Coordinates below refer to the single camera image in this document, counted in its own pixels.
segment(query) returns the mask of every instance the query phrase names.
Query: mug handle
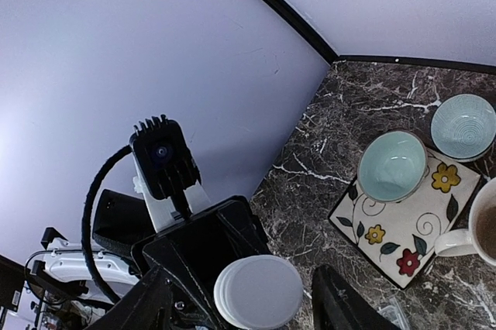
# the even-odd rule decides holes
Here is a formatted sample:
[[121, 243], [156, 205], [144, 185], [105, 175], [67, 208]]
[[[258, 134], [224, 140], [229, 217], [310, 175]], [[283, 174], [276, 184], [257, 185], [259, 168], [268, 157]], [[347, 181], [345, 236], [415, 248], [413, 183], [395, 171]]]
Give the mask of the mug handle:
[[434, 242], [437, 256], [462, 256], [477, 254], [468, 229], [456, 229], [440, 235]]

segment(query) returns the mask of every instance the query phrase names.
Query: coffee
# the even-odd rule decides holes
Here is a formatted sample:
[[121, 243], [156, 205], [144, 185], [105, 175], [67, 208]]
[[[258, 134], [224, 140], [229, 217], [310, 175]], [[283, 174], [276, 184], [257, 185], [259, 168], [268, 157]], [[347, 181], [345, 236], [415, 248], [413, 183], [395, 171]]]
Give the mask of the coffee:
[[496, 206], [480, 212], [475, 230], [482, 250], [496, 259]]

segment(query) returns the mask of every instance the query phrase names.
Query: green leaf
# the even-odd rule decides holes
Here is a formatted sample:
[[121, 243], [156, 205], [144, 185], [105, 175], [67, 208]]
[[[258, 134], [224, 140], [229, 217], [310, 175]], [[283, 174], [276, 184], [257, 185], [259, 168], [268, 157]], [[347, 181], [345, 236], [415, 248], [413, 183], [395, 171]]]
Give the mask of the green leaf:
[[392, 253], [394, 253], [394, 251], [398, 247], [400, 247], [400, 246], [393, 243], [393, 242], [385, 243], [385, 244], [383, 244], [383, 246], [381, 246], [381, 254], [384, 254], [384, 255], [392, 254]]
[[365, 227], [363, 227], [362, 222], [360, 222], [358, 228], [356, 228], [356, 235], [358, 236], [358, 238], [360, 238], [364, 233], [365, 233]]
[[424, 256], [427, 253], [427, 243], [420, 237], [413, 235], [413, 241], [415, 242], [415, 248], [417, 249], [417, 253]]
[[351, 201], [355, 201], [358, 197], [357, 186], [354, 184], [348, 189], [348, 197]]
[[348, 218], [342, 218], [340, 216], [338, 216], [337, 218], [338, 218], [339, 222], [342, 225], [344, 225], [345, 227], [353, 227], [353, 223]]
[[453, 195], [451, 195], [451, 198], [449, 199], [448, 202], [448, 207], [446, 208], [446, 217], [448, 218], [448, 221], [451, 222], [456, 215], [458, 214], [458, 201], [455, 199]]

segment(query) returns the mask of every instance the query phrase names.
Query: white lid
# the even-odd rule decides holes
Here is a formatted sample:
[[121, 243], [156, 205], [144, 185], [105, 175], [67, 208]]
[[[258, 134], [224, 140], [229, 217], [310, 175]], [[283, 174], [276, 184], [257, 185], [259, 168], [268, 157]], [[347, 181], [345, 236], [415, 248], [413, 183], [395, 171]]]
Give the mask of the white lid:
[[272, 255], [250, 256], [227, 266], [214, 289], [215, 305], [232, 325], [266, 330], [288, 323], [298, 312], [303, 283], [297, 270]]

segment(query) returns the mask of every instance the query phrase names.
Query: dark marble surface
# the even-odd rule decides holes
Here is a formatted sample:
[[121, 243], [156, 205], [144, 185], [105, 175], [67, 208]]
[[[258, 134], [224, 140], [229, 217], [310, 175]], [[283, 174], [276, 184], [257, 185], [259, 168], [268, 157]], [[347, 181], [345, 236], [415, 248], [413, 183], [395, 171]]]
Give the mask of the dark marble surface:
[[[312, 271], [330, 264], [375, 308], [398, 299], [413, 329], [496, 328], [496, 270], [478, 256], [435, 258], [406, 290], [382, 277], [328, 222], [366, 145], [392, 129], [432, 145], [436, 108], [460, 93], [496, 103], [496, 76], [397, 64], [332, 65], [312, 103], [252, 200], [270, 248], [305, 283], [305, 303], [290, 328], [312, 325]], [[496, 176], [496, 152], [469, 167]], [[456, 227], [467, 225], [467, 210]]]

